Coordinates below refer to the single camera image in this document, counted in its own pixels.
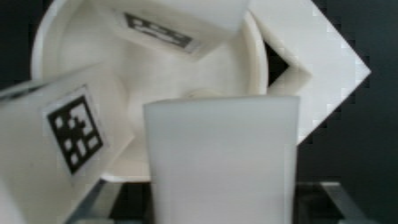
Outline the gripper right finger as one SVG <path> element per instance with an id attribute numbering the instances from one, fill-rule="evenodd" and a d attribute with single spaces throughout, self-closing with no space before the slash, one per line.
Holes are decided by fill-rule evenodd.
<path id="1" fill-rule="evenodd" d="M 381 224 L 365 214 L 340 182 L 299 182 L 295 224 Z"/>

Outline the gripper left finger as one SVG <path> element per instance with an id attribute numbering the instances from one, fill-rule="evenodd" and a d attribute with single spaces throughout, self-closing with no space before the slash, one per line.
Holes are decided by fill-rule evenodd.
<path id="1" fill-rule="evenodd" d="M 100 181 L 64 224 L 151 224 L 150 184 Z"/>

